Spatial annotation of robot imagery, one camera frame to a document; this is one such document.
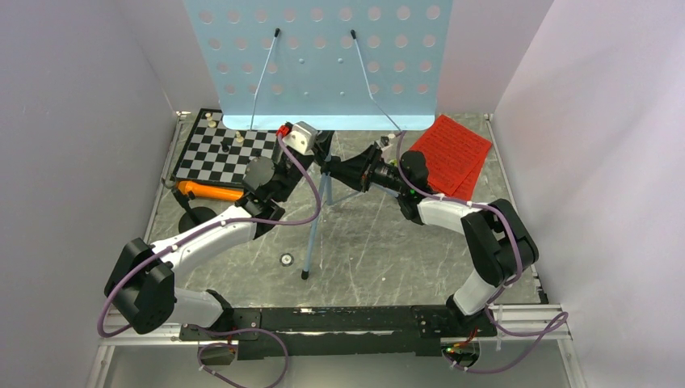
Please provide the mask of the light blue music stand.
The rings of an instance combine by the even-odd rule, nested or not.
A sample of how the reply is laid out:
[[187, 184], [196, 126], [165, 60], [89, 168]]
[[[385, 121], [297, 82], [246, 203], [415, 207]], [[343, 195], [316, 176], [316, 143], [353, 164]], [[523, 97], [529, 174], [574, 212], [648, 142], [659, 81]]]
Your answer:
[[435, 121], [449, 1], [187, 1], [226, 127], [420, 131]]

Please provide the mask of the red sheet music paper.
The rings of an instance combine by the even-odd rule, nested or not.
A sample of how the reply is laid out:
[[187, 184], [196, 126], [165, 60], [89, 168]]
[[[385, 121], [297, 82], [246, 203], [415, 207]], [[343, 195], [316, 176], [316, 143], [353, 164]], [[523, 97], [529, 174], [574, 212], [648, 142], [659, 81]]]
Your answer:
[[491, 141], [442, 115], [410, 149], [426, 159], [431, 188], [453, 197], [478, 160], [487, 157], [491, 146]]

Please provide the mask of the orange toy microphone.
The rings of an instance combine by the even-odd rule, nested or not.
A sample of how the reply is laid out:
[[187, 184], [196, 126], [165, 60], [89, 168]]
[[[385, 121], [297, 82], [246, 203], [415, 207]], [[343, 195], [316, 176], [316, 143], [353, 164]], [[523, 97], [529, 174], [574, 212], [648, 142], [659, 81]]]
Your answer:
[[176, 188], [183, 195], [188, 196], [191, 199], [205, 198], [223, 201], [236, 201], [239, 200], [243, 195], [242, 190], [210, 186], [188, 180], [177, 183]]

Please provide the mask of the black microphone stand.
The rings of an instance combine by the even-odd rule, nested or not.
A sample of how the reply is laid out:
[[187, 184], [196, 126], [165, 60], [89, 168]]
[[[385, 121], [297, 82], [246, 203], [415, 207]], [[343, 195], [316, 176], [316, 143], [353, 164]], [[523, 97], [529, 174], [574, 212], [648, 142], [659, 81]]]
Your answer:
[[195, 195], [192, 192], [184, 194], [178, 188], [172, 188], [171, 192], [177, 203], [184, 210], [184, 214], [180, 217], [178, 223], [179, 233], [184, 233], [216, 216], [216, 212], [208, 207], [191, 207], [190, 202], [195, 199]]

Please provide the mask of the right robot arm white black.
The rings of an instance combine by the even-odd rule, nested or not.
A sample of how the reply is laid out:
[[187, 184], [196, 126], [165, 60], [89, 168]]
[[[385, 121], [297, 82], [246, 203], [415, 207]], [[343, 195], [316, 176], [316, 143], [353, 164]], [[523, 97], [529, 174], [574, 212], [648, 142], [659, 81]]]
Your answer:
[[408, 150], [398, 162], [396, 166], [386, 162], [381, 148], [373, 144], [348, 160], [325, 158], [321, 167], [357, 192], [366, 192], [372, 185], [396, 192], [402, 215], [413, 223], [464, 236], [473, 270], [447, 299], [445, 322], [452, 334], [467, 335], [477, 325], [476, 314], [539, 259], [539, 249], [510, 201], [469, 205], [433, 191], [420, 151]]

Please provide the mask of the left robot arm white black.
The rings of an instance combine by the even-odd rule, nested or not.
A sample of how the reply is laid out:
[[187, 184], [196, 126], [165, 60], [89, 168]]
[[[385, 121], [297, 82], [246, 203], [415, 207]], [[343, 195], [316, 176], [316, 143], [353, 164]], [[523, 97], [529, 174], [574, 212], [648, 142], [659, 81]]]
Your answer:
[[[330, 154], [330, 134], [303, 122], [285, 124], [277, 133], [271, 158], [253, 159], [244, 177], [244, 194], [234, 205], [174, 237], [148, 244], [128, 242], [104, 288], [106, 297], [97, 331], [111, 338], [134, 330], [148, 334], [165, 323], [200, 327], [211, 339], [226, 337], [234, 327], [234, 309], [214, 290], [181, 289], [175, 284], [183, 272], [199, 267], [233, 247], [249, 243], [275, 226], [300, 226], [321, 212], [321, 194], [307, 170]], [[281, 203], [305, 180], [314, 195], [313, 214], [285, 221]]]

